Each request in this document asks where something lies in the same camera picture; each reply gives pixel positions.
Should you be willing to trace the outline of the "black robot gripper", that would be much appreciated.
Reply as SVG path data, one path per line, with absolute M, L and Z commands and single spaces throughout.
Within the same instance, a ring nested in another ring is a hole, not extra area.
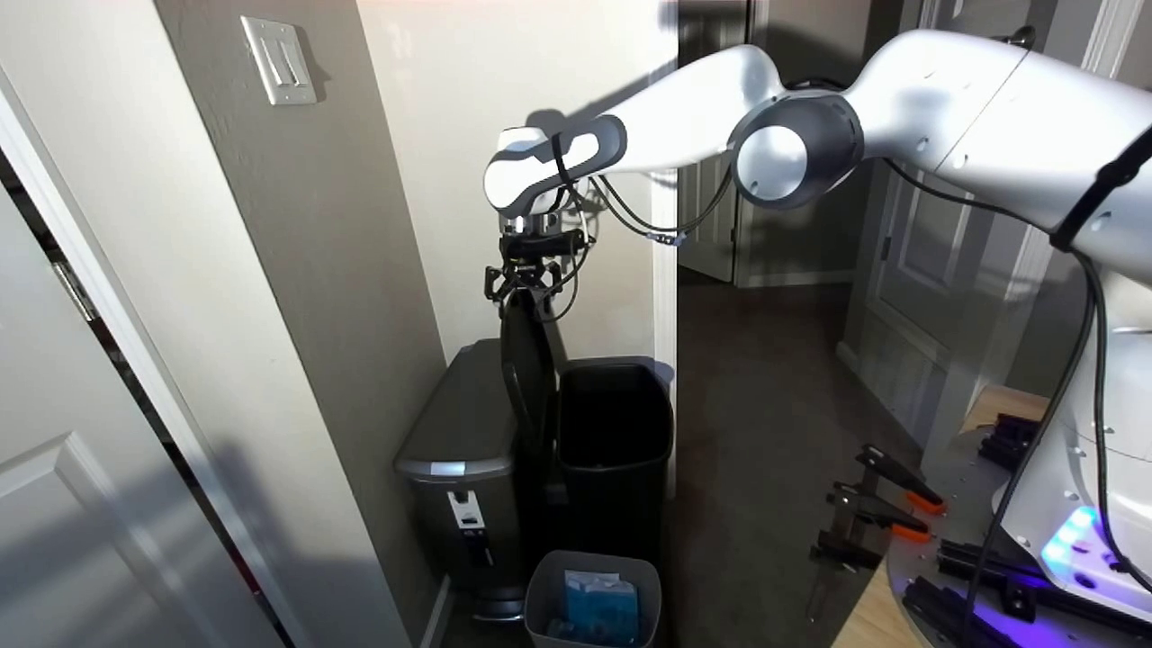
M 501 265 L 485 269 L 483 297 L 504 303 L 510 291 L 542 287 L 545 297 L 563 291 L 587 260 L 587 238 L 566 235 L 504 235 Z

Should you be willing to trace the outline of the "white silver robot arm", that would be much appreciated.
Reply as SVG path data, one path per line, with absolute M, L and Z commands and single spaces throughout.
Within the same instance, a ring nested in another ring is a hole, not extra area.
M 528 218 L 593 172 L 723 154 L 744 200 L 802 205 L 891 160 L 1149 285 L 1149 135 L 1149 92 L 988 37 L 902 34 L 844 92 L 791 92 L 768 52 L 743 43 L 592 117 L 507 131 L 483 193 L 498 213 Z

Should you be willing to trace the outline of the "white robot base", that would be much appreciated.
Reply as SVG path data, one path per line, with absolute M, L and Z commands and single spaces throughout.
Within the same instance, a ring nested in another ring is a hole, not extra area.
M 1152 291 L 1100 269 L 1076 367 L 1001 530 L 1066 596 L 1152 625 Z

